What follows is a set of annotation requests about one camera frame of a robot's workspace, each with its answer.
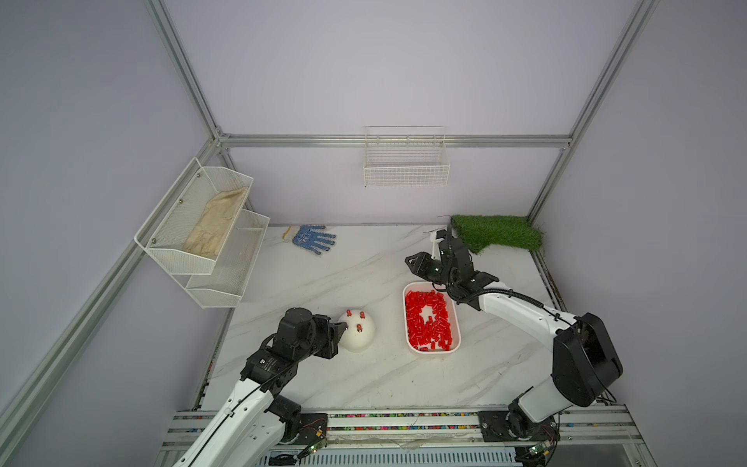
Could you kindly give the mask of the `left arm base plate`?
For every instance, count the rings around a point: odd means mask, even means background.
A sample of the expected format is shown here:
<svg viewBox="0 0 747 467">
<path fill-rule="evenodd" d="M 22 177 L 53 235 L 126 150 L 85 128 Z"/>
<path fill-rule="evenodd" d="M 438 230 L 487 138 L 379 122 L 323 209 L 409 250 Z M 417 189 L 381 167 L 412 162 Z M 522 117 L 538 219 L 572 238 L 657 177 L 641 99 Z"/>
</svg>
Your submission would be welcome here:
<svg viewBox="0 0 747 467">
<path fill-rule="evenodd" d="M 310 445 L 326 437 L 329 415 L 301 413 L 297 418 L 284 422 L 280 445 Z"/>
</svg>

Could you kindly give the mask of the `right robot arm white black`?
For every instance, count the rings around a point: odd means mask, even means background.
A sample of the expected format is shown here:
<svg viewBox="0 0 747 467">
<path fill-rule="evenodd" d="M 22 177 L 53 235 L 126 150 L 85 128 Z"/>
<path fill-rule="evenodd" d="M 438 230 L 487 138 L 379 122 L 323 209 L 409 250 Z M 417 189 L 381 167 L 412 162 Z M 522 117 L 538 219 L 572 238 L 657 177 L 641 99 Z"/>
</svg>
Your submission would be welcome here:
<svg viewBox="0 0 747 467">
<path fill-rule="evenodd" d="M 624 373 L 601 318 L 564 313 L 510 288 L 497 276 L 475 269 L 468 246 L 451 229 L 432 235 L 439 254 L 405 259 L 410 272 L 439 287 L 459 305 L 497 316 L 535 338 L 552 354 L 550 375 L 509 404 L 511 436 L 529 432 L 571 407 L 588 407 Z"/>
</svg>

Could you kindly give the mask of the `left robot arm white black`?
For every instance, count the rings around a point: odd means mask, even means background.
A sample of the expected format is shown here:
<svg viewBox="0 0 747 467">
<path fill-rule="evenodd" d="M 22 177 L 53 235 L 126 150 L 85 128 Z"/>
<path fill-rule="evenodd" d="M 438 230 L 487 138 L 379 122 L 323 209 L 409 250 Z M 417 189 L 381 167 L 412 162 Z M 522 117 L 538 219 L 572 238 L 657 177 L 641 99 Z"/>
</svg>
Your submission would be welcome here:
<svg viewBox="0 0 747 467">
<path fill-rule="evenodd" d="M 251 354 L 222 408 L 177 466 L 254 466 L 300 427 L 301 406 L 281 395 L 303 360 L 332 359 L 347 324 L 302 307 L 288 309 L 277 330 Z"/>
</svg>

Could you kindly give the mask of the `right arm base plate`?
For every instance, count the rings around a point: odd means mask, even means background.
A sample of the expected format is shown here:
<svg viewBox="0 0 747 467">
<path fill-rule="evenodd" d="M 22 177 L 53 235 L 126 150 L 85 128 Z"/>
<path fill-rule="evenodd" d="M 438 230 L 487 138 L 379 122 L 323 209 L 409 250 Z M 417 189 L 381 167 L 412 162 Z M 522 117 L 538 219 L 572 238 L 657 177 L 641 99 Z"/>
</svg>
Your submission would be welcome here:
<svg viewBox="0 0 747 467">
<path fill-rule="evenodd" d="M 552 418 L 534 422 L 520 412 L 481 411 L 478 419 L 486 443 L 554 442 L 558 439 Z"/>
</svg>

